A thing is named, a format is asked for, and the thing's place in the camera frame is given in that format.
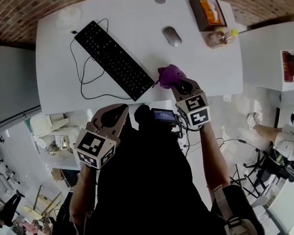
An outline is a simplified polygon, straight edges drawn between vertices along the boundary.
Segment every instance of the floor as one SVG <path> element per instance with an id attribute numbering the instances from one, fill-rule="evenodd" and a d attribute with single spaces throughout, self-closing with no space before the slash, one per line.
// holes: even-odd
<path id="1" fill-rule="evenodd" d="M 248 113 L 257 111 L 262 119 L 262 124 L 273 126 L 276 112 L 275 99 L 277 97 L 278 92 L 276 91 L 245 84 L 243 93 L 240 95 L 208 98 L 211 123 L 216 138 L 223 138 L 224 140 L 243 139 L 260 149 L 266 149 L 269 143 L 263 141 L 255 132 L 250 131 L 245 119 Z M 130 107 L 131 115 L 137 107 L 137 105 Z M 156 102 L 151 104 L 150 107 L 174 109 L 174 105 L 170 101 Z M 82 118 L 89 118 L 92 114 L 91 110 L 87 110 L 69 113 L 69 116 L 74 118 L 75 121 L 82 121 Z M 42 194 L 48 198 L 52 199 L 59 191 L 62 191 L 63 197 L 65 197 L 67 189 L 61 183 L 56 183 L 52 179 L 50 168 L 41 163 L 40 157 L 32 145 L 30 133 L 26 125 L 20 123 L 10 128 L 8 133 L 10 137 L 3 133 L 5 143 L 0 144 L 0 155 L 16 172 L 16 176 L 21 182 L 20 185 L 13 186 L 26 196 L 19 204 L 18 211 L 23 213 L 23 205 L 33 206 L 35 195 L 41 184 L 43 185 Z M 190 144 L 199 142 L 199 133 L 190 132 L 189 140 Z M 186 144 L 186 140 L 181 141 L 182 147 L 184 144 Z M 242 167 L 242 164 L 251 163 L 256 158 L 253 147 L 237 141 L 227 142 L 222 146 L 221 151 L 231 173 L 234 173 L 235 164 L 239 165 L 241 173 L 244 172 L 245 168 Z M 193 171 L 193 182 L 203 202 L 210 208 L 211 201 L 204 178 L 200 144 L 191 146 L 187 158 Z M 6 201 L 9 199 L 9 196 L 5 194 L 5 196 L 2 196 L 2 199 Z"/>

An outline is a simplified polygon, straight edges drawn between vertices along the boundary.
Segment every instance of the plastic bottle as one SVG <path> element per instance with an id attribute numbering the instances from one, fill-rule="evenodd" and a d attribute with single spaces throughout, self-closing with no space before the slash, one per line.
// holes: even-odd
<path id="1" fill-rule="evenodd" d="M 206 36 L 206 44 L 210 48 L 218 48 L 234 41 L 235 37 L 239 35 L 238 31 L 233 29 L 227 32 L 217 30 L 209 33 Z"/>

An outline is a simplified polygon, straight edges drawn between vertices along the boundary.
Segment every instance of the keyboard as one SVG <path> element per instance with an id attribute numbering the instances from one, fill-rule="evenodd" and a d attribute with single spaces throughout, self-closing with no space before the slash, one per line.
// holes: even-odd
<path id="1" fill-rule="evenodd" d="M 134 101 L 155 83 L 94 21 L 83 28 L 75 39 Z"/>

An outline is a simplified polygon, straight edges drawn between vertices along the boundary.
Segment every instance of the screen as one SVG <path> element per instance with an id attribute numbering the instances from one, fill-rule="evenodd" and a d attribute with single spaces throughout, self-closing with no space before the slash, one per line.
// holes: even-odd
<path id="1" fill-rule="evenodd" d="M 172 121 L 175 122 L 175 117 L 173 112 L 167 111 L 154 111 L 155 118 L 157 120 Z"/>

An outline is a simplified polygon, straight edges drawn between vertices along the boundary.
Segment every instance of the computer mouse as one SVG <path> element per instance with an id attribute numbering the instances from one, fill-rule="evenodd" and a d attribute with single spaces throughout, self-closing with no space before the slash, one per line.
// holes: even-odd
<path id="1" fill-rule="evenodd" d="M 166 37 L 168 43 L 172 45 L 173 47 L 178 47 L 182 43 L 182 39 L 177 34 L 176 30 L 171 27 L 165 27 L 162 30 L 163 35 Z"/>

